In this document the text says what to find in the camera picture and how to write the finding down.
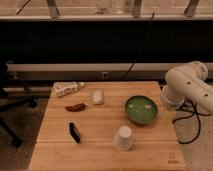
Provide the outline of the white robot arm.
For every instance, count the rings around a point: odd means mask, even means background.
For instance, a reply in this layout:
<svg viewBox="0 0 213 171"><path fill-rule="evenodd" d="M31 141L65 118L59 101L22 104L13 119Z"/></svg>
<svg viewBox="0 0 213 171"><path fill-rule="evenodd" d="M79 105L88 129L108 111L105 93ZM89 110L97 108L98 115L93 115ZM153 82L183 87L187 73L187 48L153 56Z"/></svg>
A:
<svg viewBox="0 0 213 171"><path fill-rule="evenodd" d="M179 108L186 98L213 114L213 87L205 83L207 66L200 61L170 69L165 74L166 85L161 92L162 103L170 109Z"/></svg>

